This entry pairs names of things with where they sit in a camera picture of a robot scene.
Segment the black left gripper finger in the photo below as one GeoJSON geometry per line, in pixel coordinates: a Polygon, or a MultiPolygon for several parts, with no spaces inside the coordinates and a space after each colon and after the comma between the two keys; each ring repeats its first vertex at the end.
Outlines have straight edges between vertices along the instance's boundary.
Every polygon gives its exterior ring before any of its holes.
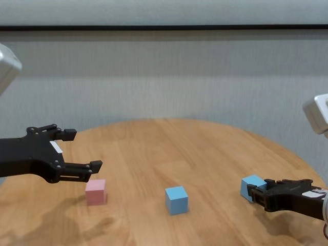
{"type": "Polygon", "coordinates": [[[61,129],[56,124],[38,128],[38,133],[47,136],[50,140],[73,141],[77,131],[75,129],[61,129]]]}
{"type": "Polygon", "coordinates": [[[59,171],[59,181],[88,182],[92,174],[97,174],[103,162],[91,161],[88,164],[65,163],[59,171]]]}

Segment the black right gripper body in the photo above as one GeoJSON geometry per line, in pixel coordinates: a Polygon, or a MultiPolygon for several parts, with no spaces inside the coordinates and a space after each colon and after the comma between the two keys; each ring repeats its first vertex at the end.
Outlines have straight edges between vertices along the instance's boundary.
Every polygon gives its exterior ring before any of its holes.
{"type": "Polygon", "coordinates": [[[323,200],[327,190],[313,185],[311,179],[281,180],[275,189],[267,189],[267,212],[292,211],[319,220],[323,217],[323,200]]]}

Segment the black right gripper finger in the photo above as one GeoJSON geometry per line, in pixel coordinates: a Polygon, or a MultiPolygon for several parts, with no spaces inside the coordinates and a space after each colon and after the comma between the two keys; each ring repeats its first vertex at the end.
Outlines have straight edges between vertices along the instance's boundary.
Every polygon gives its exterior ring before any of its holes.
{"type": "Polygon", "coordinates": [[[247,185],[248,195],[251,197],[252,202],[261,205],[262,207],[267,207],[268,203],[268,193],[267,186],[256,186],[254,184],[247,185]]]}
{"type": "Polygon", "coordinates": [[[265,179],[267,189],[275,189],[282,184],[281,180],[265,179]]]}

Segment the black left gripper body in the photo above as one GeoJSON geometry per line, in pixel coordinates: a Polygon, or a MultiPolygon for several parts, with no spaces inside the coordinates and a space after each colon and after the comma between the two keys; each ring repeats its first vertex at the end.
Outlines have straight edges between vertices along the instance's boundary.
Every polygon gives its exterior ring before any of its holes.
{"type": "Polygon", "coordinates": [[[64,159],[51,142],[65,139],[65,130],[58,127],[28,127],[23,137],[2,138],[1,177],[34,174],[59,182],[64,159]]]}

